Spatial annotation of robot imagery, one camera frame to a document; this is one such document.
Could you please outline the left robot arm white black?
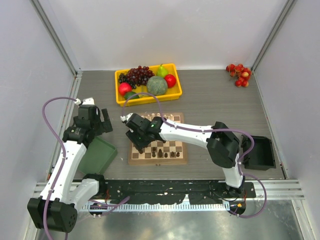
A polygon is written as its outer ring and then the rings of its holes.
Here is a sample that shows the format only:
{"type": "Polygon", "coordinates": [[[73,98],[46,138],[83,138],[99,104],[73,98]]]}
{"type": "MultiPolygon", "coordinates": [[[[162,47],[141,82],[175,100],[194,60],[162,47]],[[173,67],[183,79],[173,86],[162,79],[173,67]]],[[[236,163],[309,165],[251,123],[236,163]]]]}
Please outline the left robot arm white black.
{"type": "Polygon", "coordinates": [[[70,233],[74,228],[78,211],[96,195],[107,190],[101,174],[88,173],[77,189],[71,185],[77,168],[95,137],[113,130],[107,109],[93,104],[81,104],[73,125],[62,138],[61,154],[57,168],[37,198],[31,198],[27,210],[37,229],[70,233]]]}

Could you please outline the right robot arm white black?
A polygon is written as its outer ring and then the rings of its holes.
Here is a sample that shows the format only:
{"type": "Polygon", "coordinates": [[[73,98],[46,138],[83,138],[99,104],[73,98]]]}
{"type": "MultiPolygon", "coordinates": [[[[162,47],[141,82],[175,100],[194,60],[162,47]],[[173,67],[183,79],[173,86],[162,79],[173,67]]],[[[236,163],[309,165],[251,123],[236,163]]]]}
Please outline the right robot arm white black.
{"type": "Polygon", "coordinates": [[[239,167],[240,140],[224,123],[197,126],[161,116],[148,120],[136,113],[120,119],[128,128],[126,136],[138,151],[154,141],[179,141],[207,149],[212,162],[222,168],[228,193],[233,197],[243,193],[245,177],[239,167]]]}

